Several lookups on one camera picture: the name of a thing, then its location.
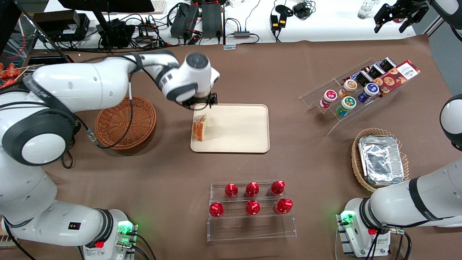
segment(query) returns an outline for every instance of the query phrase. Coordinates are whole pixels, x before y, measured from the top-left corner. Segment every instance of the brown paper tablecloth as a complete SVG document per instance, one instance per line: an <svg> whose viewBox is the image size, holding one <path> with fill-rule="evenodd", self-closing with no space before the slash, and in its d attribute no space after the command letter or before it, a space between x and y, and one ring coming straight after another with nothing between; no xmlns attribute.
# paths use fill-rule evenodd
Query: brown paper tablecloth
<svg viewBox="0 0 462 260"><path fill-rule="evenodd" d="M167 101L143 74L133 79L133 94L151 101L157 125L149 143L129 156L97 149L84 131L71 149L75 167L59 162L45 167L58 186L57 199L89 207L120 209L140 225L158 260L180 259L333 259L335 213L348 200L370 196L356 180L351 145L361 130L378 127L403 143L410 177L433 172L462 154L451 147L439 125L450 97L429 50L428 38L362 42L298 42L170 48L182 61L186 53L206 54L220 73L214 91L220 103L268 106L271 148L264 155L197 154L190 150L192 112ZM75 61L97 54L72 55ZM317 109L307 111L301 94L372 57L409 59L421 75L400 87L391 100L371 107L361 118L326 134L334 121ZM98 111L79 115L94 124ZM211 183L286 181L294 201L298 237L207 242L207 207ZM454 259L462 254L460 229L407 230L413 240L411 259ZM394 257L397 238L393 238ZM38 260L78 260L72 247L23 241ZM338 245L341 259L344 256ZM17 249L0 251L0 259L26 257Z"/></svg>

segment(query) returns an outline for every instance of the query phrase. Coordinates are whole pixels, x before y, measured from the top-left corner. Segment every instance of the bottle rack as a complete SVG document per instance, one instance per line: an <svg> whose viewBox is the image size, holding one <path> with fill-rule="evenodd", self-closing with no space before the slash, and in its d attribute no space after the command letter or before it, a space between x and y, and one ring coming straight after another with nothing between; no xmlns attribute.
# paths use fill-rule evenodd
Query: bottle rack
<svg viewBox="0 0 462 260"><path fill-rule="evenodd" d="M284 191L279 196L267 196L267 190L273 182L258 182L260 191L253 198L244 196L248 183L235 183L239 194L236 198L225 196L227 184L211 184L209 207L213 202L220 202L225 212L221 217L208 214L207 241L227 241L257 238L276 238L297 236L294 214L275 214L274 204L281 198L288 198ZM255 216L245 213L245 205L249 200L260 204L260 212Z"/></svg>
<svg viewBox="0 0 462 260"><path fill-rule="evenodd" d="M337 99L330 104L328 108L322 108L319 104L319 102L322 100L324 93L326 90L334 90L339 93L339 91L343 88L343 79L359 72L362 68L375 64L376 61L374 59L368 59L357 66L349 69L348 71L334 77L332 80L329 80L328 82L320 85L319 87L313 89L312 91L301 95L298 100L303 100L305 104L308 106L308 108L314 108L316 106L319 111L322 114L328 113L328 114L333 114L335 116L336 124L333 126L333 128L327 133L329 135L332 133L334 130L339 129L340 127L346 125L347 123L353 121L354 119L360 117L372 104L378 104L378 103L383 103L383 100L390 100L392 99L398 92L399 90L394 90L385 95L384 97L380 98L378 96L373 96L369 102L367 103L361 103L358 101L358 96L361 94L363 91L363 87L358 83L358 87L356 90L352 93L349 94L349 96L354 97L356 100L356 106L352 110L348 112L346 116L339 116L335 109L341 104L342 97L338 96Z"/></svg>

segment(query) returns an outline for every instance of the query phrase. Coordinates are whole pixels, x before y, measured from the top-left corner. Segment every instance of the white table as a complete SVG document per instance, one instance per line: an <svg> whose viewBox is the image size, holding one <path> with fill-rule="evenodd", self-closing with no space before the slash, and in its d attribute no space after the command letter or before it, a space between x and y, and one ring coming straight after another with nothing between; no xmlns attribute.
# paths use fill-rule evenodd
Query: white table
<svg viewBox="0 0 462 260"><path fill-rule="evenodd" d="M160 19L167 15L167 12L178 2L185 2L183 0L167 0L167 7L164 14L154 15L155 19ZM227 6L225 16L226 18L236 18L240 21L242 29L244 29L245 19L249 15L250 10L255 7L258 0L248 0L236 8ZM276 5L284 4L285 0L277 0ZM287 0L286 6L292 8L298 1ZM374 32L375 23L373 15L377 13L383 3L387 2L382 0L380 4L375 5L371 14L367 19L361 20L357 17L358 10L363 0L317 0L316 12L308 19L301 21L295 16L287 19L286 28L282 29L279 39L282 42L297 42L302 40L320 42L320 41L356 41L356 40L388 40L388 39L402 39L415 36L412 27L408 27L403 33L399 33L398 29L401 24L389 22L385 24L379 33ZM389 4L394 4L394 0L388 1ZM272 43L275 38L270 30L269 15L273 8L273 1L261 0L259 6L252 12L252 15L247 19L247 30L260 36L259 43ZM66 10L62 7L58 0L49 0L45 12ZM86 13L90 22L89 33L96 30L96 20L92 12L77 11L79 13ZM123 18L128 14L112 14L111 19ZM131 19L128 24L138 24L139 21ZM199 22L196 30L202 30L202 24ZM236 24L232 21L226 23L226 34L233 33L236 30ZM177 44L176 38L171 38L170 27L162 26L160 36L170 44ZM97 48L100 36L98 33L84 39L77 44L78 48ZM226 44L237 44L244 42L254 41L253 38L245 40L237 40L232 36L226 39ZM201 45L217 44L216 38L203 39ZM38 42L35 49L45 49L42 42Z"/></svg>

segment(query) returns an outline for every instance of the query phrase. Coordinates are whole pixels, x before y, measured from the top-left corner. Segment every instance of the keyboard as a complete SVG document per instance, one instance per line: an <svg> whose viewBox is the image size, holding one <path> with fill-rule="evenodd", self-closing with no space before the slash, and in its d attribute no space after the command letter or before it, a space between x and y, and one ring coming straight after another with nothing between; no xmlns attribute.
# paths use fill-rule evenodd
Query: keyboard
<svg viewBox="0 0 462 260"><path fill-rule="evenodd" d="M165 11L165 7L167 6L167 2L164 0L151 0L152 6L154 7L154 12L151 14L162 14Z"/></svg>

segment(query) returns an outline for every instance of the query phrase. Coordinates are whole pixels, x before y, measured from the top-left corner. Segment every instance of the empty wicker basket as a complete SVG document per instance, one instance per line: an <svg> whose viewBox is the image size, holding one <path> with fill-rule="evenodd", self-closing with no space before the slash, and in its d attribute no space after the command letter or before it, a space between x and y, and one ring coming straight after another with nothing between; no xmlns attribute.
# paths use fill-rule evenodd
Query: empty wicker basket
<svg viewBox="0 0 462 260"><path fill-rule="evenodd" d="M379 128L368 128L362 130L356 139L354 139L353 146L351 148L351 156L352 156L352 165L353 165L353 172L356 178L358 179L359 183L366 188L368 191L375 191L376 189L383 187L383 186L375 186L375 185L370 185L364 180L364 171L363 171L363 164L361 162L361 156L359 154L359 148L358 148L358 141L361 137L363 136L368 136L368 135L375 135L375 136L391 136L395 137L392 135L390 132L387 132L386 130L382 130ZM398 147L401 149L401 142L397 140L398 142ZM401 156L401 162L403 164L403 172L404 172L404 180L409 179L409 162L407 161L407 157L404 153L400 152Z"/></svg>
<svg viewBox="0 0 462 260"><path fill-rule="evenodd" d="M154 130L156 111L146 99L133 96L133 120L122 141L114 150L131 149L144 142ZM104 146L113 145L120 140L130 122L130 100L125 97L117 106L103 109L95 122L95 134Z"/></svg>

